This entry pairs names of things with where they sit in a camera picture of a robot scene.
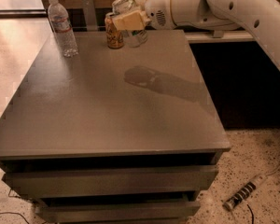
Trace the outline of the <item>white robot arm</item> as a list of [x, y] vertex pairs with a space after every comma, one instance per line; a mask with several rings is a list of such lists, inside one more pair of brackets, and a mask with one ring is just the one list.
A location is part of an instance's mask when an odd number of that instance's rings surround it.
[[113, 22], [122, 31], [192, 26], [239, 27], [252, 35], [280, 71], [280, 3], [276, 0], [116, 0]]

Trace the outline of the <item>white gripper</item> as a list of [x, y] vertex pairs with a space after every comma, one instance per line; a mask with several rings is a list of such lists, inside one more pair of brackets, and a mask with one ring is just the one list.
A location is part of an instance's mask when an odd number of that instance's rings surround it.
[[132, 10], [112, 18], [118, 30], [144, 30], [150, 25], [155, 29], [171, 30], [175, 28], [171, 15], [171, 0], [134, 0], [145, 11]]

